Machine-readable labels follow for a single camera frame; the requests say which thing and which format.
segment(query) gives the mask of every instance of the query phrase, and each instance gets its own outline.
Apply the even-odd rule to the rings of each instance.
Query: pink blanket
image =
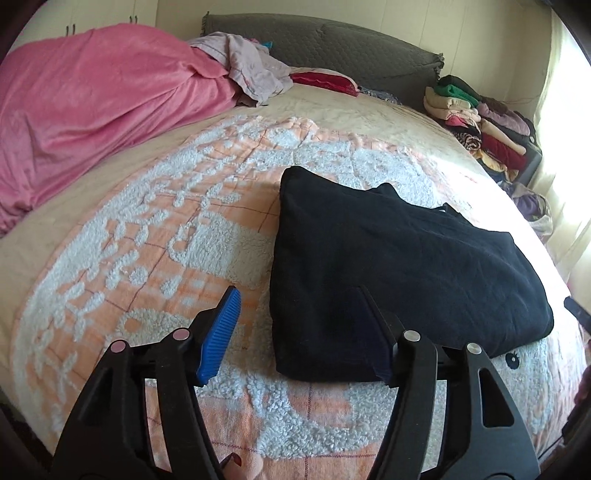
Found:
[[[227,75],[143,25],[16,49],[0,65],[0,237],[105,157],[233,107]]]

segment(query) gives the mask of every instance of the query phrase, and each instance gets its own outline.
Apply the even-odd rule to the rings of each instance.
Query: red garment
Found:
[[[467,127],[468,124],[457,115],[452,115],[450,118],[445,120],[445,124],[449,125],[450,127]]]
[[[357,88],[347,77],[340,75],[330,75],[320,72],[292,73],[290,75],[294,83],[303,85],[312,85],[312,87],[324,88],[335,92],[346,93],[354,97],[359,95]]]
[[[495,160],[507,165],[510,170],[522,170],[527,163],[527,159],[523,155],[519,155],[512,148],[484,132],[482,133],[482,148]]]

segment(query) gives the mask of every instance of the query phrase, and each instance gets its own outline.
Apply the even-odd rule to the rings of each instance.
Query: bedspread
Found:
[[[584,368],[575,319],[550,258],[490,179],[436,157],[303,118],[222,120],[122,182],[83,218],[40,275],[15,325],[11,369],[20,409],[53,450],[86,378],[115,338],[161,339],[215,305],[229,283],[243,307],[219,375],[197,389],[220,458],[237,451],[249,478],[364,478],[395,390],[320,385],[275,372],[268,282],[283,170],[304,166],[354,188],[391,182],[411,203],[450,203],[472,223],[509,230],[540,275],[554,310],[544,340],[493,360],[536,449],[560,434]],[[436,463],[437,402],[426,467]],[[166,465],[155,388],[152,447]]]

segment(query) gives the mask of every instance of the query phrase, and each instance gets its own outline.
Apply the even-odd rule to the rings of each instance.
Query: red pillow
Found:
[[[312,87],[324,88],[334,92],[346,93],[351,96],[358,96],[357,84],[349,77],[338,72],[325,69],[293,69],[290,74],[294,83],[311,85]]]

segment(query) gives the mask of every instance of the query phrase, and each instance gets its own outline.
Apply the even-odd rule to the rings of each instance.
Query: gray headboard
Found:
[[[322,18],[280,14],[203,17],[203,34],[234,33],[272,41],[271,55],[293,67],[336,70],[357,84],[392,93],[405,105],[423,111],[427,85],[434,86],[443,55],[389,35]]]

